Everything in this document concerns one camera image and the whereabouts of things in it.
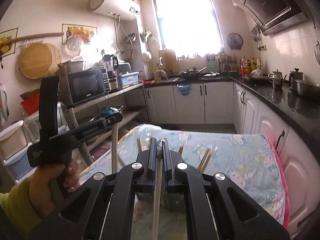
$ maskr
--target window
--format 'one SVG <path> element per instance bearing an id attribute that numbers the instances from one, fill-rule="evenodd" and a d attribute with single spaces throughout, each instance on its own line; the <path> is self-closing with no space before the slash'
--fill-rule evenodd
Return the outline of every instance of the window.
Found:
<path id="1" fill-rule="evenodd" d="M 222 46 L 210 0 L 154 0 L 163 49 L 177 56 L 217 53 Z"/>

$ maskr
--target wooden cutting board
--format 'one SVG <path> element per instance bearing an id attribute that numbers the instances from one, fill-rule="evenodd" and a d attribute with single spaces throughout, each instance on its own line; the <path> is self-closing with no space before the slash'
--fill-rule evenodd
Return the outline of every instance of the wooden cutting board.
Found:
<path id="1" fill-rule="evenodd" d="M 49 47 L 43 43 L 34 43 L 28 46 L 20 58 L 20 70 L 30 79 L 43 77 L 52 63 L 52 54 Z"/>
<path id="2" fill-rule="evenodd" d="M 62 56 L 60 50 L 51 43 L 46 43 L 52 54 L 52 63 L 43 77 L 54 76 L 55 73 L 59 70 L 58 64 L 62 62 Z"/>
<path id="3" fill-rule="evenodd" d="M 173 49 L 159 50 L 159 57 L 163 58 L 168 74 L 179 73 L 177 57 Z"/>

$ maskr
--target white cabinet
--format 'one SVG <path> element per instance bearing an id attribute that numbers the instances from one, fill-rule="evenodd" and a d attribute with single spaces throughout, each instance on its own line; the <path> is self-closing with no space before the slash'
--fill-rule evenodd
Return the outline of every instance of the white cabinet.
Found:
<path id="1" fill-rule="evenodd" d="M 233 83 L 204 83 L 205 123 L 233 122 Z"/>
<path id="2" fill-rule="evenodd" d="M 152 123 L 177 123 L 173 86 L 146 88 Z"/>
<path id="3" fill-rule="evenodd" d="M 243 117 L 243 103 L 242 95 L 243 89 L 238 84 L 233 83 L 234 99 L 233 99 L 233 124 L 237 133 L 242 133 L 242 117 Z"/>
<path id="4" fill-rule="evenodd" d="M 242 102 L 244 104 L 242 112 L 242 134 L 252 134 L 257 122 L 259 99 L 247 90 L 244 90 Z"/>
<path id="5" fill-rule="evenodd" d="M 204 124 L 204 87 L 203 84 L 189 84 L 190 92 L 182 95 L 173 86 L 178 123 Z"/>
<path id="6" fill-rule="evenodd" d="M 320 199 L 320 167 L 307 145 L 290 128 L 280 161 L 284 170 L 290 200 L 290 235 L 304 227 L 297 224 L 309 215 Z"/>
<path id="7" fill-rule="evenodd" d="M 289 125 L 287 125 L 273 110 L 271 110 L 264 103 L 259 102 L 259 109 L 257 115 L 257 123 L 253 133 L 264 134 L 269 138 L 274 147 L 278 141 L 279 136 L 284 131 L 284 136 L 281 137 L 277 148 L 278 152 L 281 152 L 285 140 L 288 136 Z"/>

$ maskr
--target red bowl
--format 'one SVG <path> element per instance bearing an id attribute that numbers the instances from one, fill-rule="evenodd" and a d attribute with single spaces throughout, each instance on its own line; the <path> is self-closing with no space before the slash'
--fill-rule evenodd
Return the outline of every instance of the red bowl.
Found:
<path id="1" fill-rule="evenodd" d="M 32 115 L 39 110 L 39 97 L 40 94 L 33 95 L 21 102 L 23 109 L 28 115 Z"/>

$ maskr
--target fruit picture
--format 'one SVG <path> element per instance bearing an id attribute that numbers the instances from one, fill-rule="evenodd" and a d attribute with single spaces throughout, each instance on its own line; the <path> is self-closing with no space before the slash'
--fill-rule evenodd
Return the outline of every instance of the fruit picture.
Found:
<path id="1" fill-rule="evenodd" d="M 97 35 L 97 27 L 62 24 L 62 32 L 65 33 L 62 37 L 63 45 L 66 44 L 67 39 L 72 35 L 79 36 L 84 41 L 84 44 L 90 44 L 92 38 Z"/>
<path id="2" fill-rule="evenodd" d="M 16 38 L 17 34 L 18 28 L 0 33 L 0 55 L 2 57 L 6 57 L 15 53 L 16 43 L 8 43 L 8 41 Z"/>

